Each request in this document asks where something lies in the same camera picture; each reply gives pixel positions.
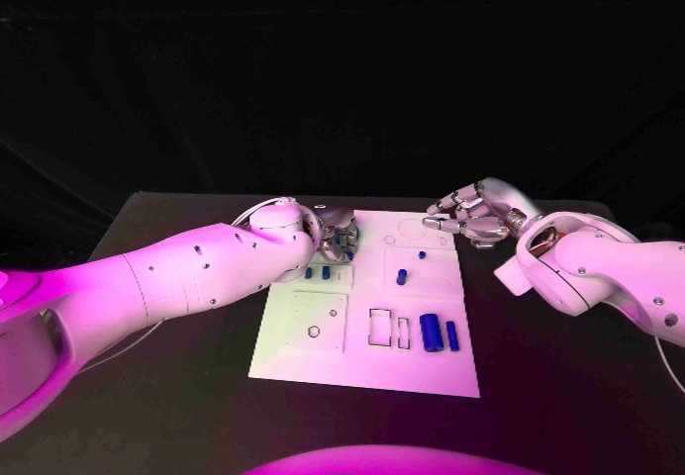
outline small blue object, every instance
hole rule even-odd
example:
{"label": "small blue object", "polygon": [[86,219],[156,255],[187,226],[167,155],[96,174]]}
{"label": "small blue object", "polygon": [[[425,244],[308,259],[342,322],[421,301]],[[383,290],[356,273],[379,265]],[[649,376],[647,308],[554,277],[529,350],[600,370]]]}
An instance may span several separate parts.
{"label": "small blue object", "polygon": [[443,334],[440,332],[438,316],[435,314],[425,314],[418,318],[421,324],[421,337],[424,337],[424,349],[434,353],[445,349],[443,344]]}
{"label": "small blue object", "polygon": [[460,343],[457,342],[457,327],[454,322],[447,322],[447,338],[450,339],[450,350],[460,350]]}
{"label": "small blue object", "polygon": [[396,273],[396,285],[404,285],[407,282],[407,270],[399,269]]}

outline black curtain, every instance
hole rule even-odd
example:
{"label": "black curtain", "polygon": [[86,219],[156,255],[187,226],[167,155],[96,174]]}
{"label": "black curtain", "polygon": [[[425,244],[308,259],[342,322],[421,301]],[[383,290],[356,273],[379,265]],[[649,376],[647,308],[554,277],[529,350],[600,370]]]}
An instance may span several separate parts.
{"label": "black curtain", "polygon": [[649,2],[4,4],[0,263],[83,260],[138,190],[432,199],[487,176],[682,237],[683,57]]}

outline table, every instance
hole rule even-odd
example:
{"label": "table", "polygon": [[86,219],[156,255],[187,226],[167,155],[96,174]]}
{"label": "table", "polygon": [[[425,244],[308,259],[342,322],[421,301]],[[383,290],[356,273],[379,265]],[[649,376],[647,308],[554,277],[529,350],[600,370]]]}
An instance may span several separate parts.
{"label": "table", "polygon": [[[92,253],[130,251],[233,217],[265,196],[137,193]],[[303,204],[421,212],[432,199],[300,197]],[[590,202],[548,211],[611,218]],[[324,447],[386,443],[480,455],[548,473],[672,473],[682,467],[683,395],[650,336],[600,305],[578,318],[492,275],[509,239],[457,239],[480,399],[249,379],[267,292],[170,320],[75,377],[0,444],[7,475],[232,474]],[[670,360],[682,349],[665,344]],[[673,364],[685,375],[685,365]]]}

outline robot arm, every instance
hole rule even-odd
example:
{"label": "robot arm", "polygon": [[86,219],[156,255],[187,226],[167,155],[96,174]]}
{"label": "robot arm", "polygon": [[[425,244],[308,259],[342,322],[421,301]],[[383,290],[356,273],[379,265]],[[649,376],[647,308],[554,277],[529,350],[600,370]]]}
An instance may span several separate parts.
{"label": "robot arm", "polygon": [[545,216],[520,191],[494,178],[450,194],[428,214],[453,206],[457,219],[428,217],[424,226],[467,236],[477,248],[518,238],[515,256],[494,270],[513,295],[533,288],[571,316],[604,302],[646,333],[685,346],[685,243],[639,242],[588,214]]}
{"label": "robot arm", "polygon": [[321,219],[281,198],[249,211],[233,226],[190,230],[83,265],[0,272],[0,441],[131,333],[297,278],[316,251],[350,259],[356,242],[340,239],[356,236],[350,210],[327,209]]}

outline tabletop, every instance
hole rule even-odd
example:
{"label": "tabletop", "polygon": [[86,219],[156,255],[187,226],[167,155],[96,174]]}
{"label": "tabletop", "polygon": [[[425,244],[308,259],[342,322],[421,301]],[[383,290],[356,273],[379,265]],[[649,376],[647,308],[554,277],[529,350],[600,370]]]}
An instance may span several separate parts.
{"label": "tabletop", "polygon": [[[134,194],[91,259],[229,224],[265,198]],[[298,200],[414,212],[434,202]],[[600,203],[538,204],[613,218]],[[457,238],[479,399],[248,378],[262,291],[164,322],[73,378],[0,444],[1,473],[233,474],[308,450],[375,443],[456,450],[546,473],[681,471],[685,400],[653,338],[607,305],[571,318],[533,291],[513,297],[492,275],[513,245],[476,250]],[[663,344],[685,374],[682,349]]]}

